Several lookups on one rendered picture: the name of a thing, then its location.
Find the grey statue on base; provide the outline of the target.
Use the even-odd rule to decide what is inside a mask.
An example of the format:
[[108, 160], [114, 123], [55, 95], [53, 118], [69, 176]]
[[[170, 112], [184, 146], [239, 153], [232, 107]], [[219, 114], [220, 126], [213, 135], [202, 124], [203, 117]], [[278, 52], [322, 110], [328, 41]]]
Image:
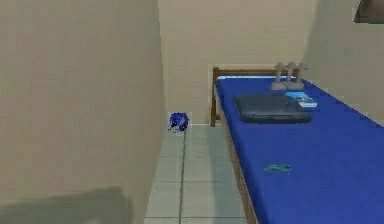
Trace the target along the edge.
[[275, 80], [271, 83], [271, 89], [275, 91], [284, 91], [286, 89], [285, 84], [281, 81], [282, 71], [286, 68], [283, 63], [278, 63], [274, 66], [276, 70]]
[[306, 70], [307, 66], [304, 63], [295, 64], [294, 62], [290, 62], [287, 65], [287, 77], [284, 81], [286, 88], [288, 90], [303, 90], [304, 84], [302, 82], [302, 76]]

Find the blue crumpled cloth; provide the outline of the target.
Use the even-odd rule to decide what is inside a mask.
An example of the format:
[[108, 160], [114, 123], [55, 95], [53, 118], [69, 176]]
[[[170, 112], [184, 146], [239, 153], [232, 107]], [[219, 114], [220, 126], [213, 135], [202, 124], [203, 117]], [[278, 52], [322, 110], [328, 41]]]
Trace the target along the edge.
[[189, 124], [189, 117], [184, 112], [172, 113], [169, 117], [168, 130], [174, 133], [184, 132]]

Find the blue bed with wooden frame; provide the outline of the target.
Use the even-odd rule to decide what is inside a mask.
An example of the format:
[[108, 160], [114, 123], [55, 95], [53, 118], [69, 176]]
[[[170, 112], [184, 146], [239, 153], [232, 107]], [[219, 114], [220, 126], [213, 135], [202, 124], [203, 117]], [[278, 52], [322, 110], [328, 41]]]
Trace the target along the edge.
[[223, 126], [245, 223], [384, 224], [384, 127], [311, 82], [311, 122], [242, 122], [234, 96], [267, 93], [274, 79], [272, 69], [213, 70], [211, 121]]

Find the dark grey closed laptop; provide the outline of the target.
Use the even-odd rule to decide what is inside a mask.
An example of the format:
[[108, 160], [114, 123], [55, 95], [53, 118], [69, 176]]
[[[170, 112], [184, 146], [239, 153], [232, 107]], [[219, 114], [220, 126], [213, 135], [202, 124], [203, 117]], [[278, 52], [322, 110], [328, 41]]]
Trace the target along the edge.
[[244, 94], [233, 98], [240, 120], [245, 123], [308, 123], [312, 116], [295, 99], [285, 95]]

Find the green printed circuit board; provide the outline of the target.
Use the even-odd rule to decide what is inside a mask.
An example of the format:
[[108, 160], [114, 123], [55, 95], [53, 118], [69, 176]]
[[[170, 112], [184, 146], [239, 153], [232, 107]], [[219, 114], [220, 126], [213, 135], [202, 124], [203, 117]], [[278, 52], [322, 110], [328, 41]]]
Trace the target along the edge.
[[289, 164], [266, 164], [263, 169], [268, 172], [290, 172], [292, 167]]

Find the dark framed window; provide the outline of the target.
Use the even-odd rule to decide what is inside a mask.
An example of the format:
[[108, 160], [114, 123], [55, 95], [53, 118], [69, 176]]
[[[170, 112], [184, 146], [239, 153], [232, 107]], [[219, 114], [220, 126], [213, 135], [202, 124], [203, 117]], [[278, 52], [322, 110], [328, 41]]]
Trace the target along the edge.
[[360, 0], [354, 22], [384, 24], [384, 0]]

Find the light blue book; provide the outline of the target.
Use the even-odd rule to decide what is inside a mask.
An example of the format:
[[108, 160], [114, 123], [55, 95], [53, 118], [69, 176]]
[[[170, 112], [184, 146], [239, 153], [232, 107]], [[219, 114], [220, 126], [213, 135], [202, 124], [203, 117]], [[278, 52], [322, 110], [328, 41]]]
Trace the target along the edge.
[[288, 91], [286, 95], [295, 99], [302, 107], [315, 108], [317, 106], [317, 102], [305, 92]]

